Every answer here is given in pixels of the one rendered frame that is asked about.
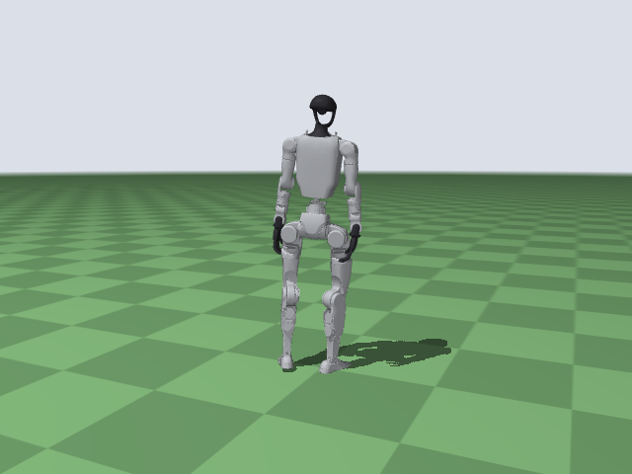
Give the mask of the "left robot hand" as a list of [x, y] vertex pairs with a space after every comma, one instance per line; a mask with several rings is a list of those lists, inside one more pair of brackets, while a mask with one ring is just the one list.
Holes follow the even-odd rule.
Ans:
[[280, 216], [277, 216], [275, 224], [273, 225], [273, 227], [275, 228], [273, 239], [274, 239], [274, 250], [280, 255], [281, 255], [281, 248], [279, 246], [279, 242], [282, 244], [282, 239], [280, 237], [280, 231], [281, 231], [283, 226], [284, 226], [284, 224], [282, 224], [282, 218]]

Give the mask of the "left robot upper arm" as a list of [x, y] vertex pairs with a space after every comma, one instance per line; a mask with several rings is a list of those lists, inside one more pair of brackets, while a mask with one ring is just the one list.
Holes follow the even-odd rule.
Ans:
[[295, 178], [292, 177], [295, 160], [296, 160], [296, 143], [298, 137], [289, 137], [287, 138], [282, 145], [282, 162], [281, 162], [281, 170], [282, 177], [280, 188], [286, 190], [292, 190], [294, 188]]

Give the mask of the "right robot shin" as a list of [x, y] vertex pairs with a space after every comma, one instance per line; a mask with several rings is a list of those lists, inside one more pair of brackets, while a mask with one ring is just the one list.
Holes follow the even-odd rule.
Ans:
[[[341, 293], [335, 293], [331, 299], [331, 310], [323, 312], [325, 334], [327, 338], [327, 360], [331, 363], [338, 362], [340, 337], [344, 331], [346, 317], [346, 298]], [[336, 358], [336, 359], [335, 359]]]

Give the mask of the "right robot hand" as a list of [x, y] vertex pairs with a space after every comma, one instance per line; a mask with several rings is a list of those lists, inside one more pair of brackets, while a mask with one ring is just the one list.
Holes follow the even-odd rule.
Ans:
[[359, 225], [358, 224], [354, 224], [353, 228], [352, 228], [352, 232], [350, 233], [350, 236], [352, 236], [350, 247], [348, 248], [347, 251], [345, 251], [347, 256], [345, 258], [340, 258], [339, 262], [344, 263], [344, 262], [348, 261], [349, 258], [351, 257], [352, 252], [356, 248], [357, 239], [360, 237], [360, 235], [358, 234], [359, 230], [360, 230]]

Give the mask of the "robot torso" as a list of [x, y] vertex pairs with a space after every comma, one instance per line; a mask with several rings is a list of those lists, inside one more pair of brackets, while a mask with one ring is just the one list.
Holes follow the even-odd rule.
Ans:
[[330, 215], [322, 205], [327, 203], [320, 198], [332, 197], [339, 184], [343, 160], [339, 139], [342, 138], [337, 132], [333, 135], [328, 131], [331, 137], [314, 137], [308, 135], [308, 130], [306, 132], [296, 143], [296, 182], [303, 197], [314, 199], [300, 215], [299, 235], [326, 240]]

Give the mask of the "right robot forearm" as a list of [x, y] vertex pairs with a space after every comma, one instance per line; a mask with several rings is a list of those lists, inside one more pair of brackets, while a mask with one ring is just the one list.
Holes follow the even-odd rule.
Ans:
[[361, 185], [359, 182], [355, 185], [355, 197], [350, 197], [347, 199], [347, 205], [349, 206], [349, 221], [351, 223], [350, 230], [352, 232], [352, 228], [354, 224], [358, 224], [360, 227], [359, 233], [362, 230], [361, 222]]

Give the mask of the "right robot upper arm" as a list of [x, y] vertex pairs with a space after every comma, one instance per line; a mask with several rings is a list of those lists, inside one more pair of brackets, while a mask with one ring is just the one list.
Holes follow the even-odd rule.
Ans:
[[345, 156], [344, 170], [346, 182], [344, 193], [351, 197], [356, 195], [356, 183], [358, 175], [358, 148], [355, 143], [339, 139], [340, 153]]

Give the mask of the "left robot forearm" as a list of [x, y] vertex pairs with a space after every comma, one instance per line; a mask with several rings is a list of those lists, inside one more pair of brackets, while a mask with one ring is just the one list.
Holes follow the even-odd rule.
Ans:
[[274, 217], [274, 222], [276, 221], [276, 217], [280, 216], [282, 218], [282, 224], [285, 224], [290, 193], [280, 189], [281, 177], [279, 178], [277, 188], [276, 215]]

